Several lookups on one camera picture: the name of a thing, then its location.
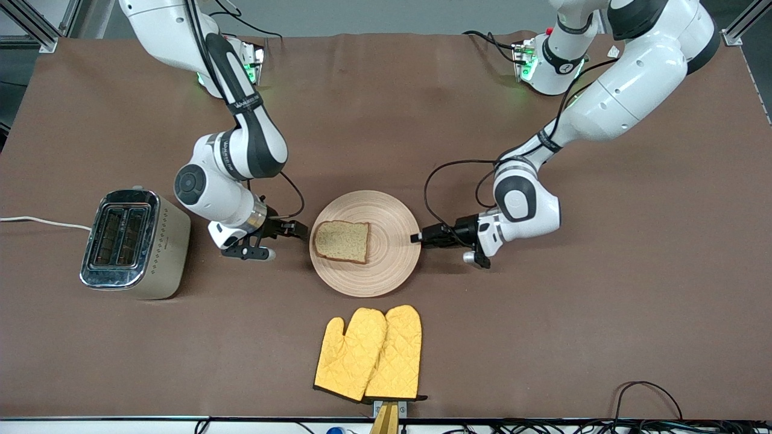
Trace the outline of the brown bread slice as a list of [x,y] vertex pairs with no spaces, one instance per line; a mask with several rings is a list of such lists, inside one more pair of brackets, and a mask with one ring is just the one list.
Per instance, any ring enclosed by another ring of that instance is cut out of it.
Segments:
[[312,249],[323,259],[365,265],[369,262],[369,236],[368,222],[323,221],[314,231]]

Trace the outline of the round wooden plate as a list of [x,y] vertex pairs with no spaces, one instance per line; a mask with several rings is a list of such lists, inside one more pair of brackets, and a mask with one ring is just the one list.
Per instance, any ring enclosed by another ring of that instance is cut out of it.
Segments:
[[378,190],[356,190],[331,201],[317,216],[311,230],[315,238],[325,222],[368,224],[367,263],[347,263],[323,258],[311,240],[309,255],[321,280],[339,293],[351,297],[380,297],[399,288],[416,268],[421,253],[411,242],[416,234],[416,217],[394,196]]

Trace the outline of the beige chrome two-slot toaster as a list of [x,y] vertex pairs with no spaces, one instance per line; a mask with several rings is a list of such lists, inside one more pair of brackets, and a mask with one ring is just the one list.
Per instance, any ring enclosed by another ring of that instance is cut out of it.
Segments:
[[180,286],[191,219],[169,200],[136,186],[100,201],[79,273],[89,289],[164,300]]

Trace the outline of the yellow quilted oven mitt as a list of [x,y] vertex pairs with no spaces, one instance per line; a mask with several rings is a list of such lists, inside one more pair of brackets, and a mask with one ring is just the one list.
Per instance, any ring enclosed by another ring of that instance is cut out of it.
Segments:
[[363,400],[387,332],[380,310],[359,308],[350,321],[332,318],[321,342],[315,390],[352,402]]
[[364,397],[370,400],[424,401],[419,394],[423,329],[410,305],[386,313],[387,332]]

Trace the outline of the brown table cover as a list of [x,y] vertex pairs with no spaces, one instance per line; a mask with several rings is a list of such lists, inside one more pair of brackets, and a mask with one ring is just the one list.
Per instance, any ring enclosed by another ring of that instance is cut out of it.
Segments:
[[[466,36],[286,37],[261,83],[306,225],[363,189],[430,225],[434,167],[498,157],[560,102]],[[297,239],[268,240],[270,263],[226,258],[193,215],[176,296],[134,300],[80,282],[84,230],[0,224],[0,417],[359,417],[312,388],[326,324],[402,304],[424,332],[414,417],[607,418],[630,381],[686,418],[772,417],[772,127],[741,49],[540,179],[558,231],[505,244],[489,270],[424,251],[381,298],[329,288]]]

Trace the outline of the aluminium frame profile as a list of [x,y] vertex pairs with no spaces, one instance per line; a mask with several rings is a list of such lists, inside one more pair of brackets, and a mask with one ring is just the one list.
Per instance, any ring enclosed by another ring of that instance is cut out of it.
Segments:
[[742,46],[741,37],[772,7],[772,0],[752,0],[744,11],[720,32],[726,46]]
[[0,49],[55,52],[74,33],[83,0],[0,0]]

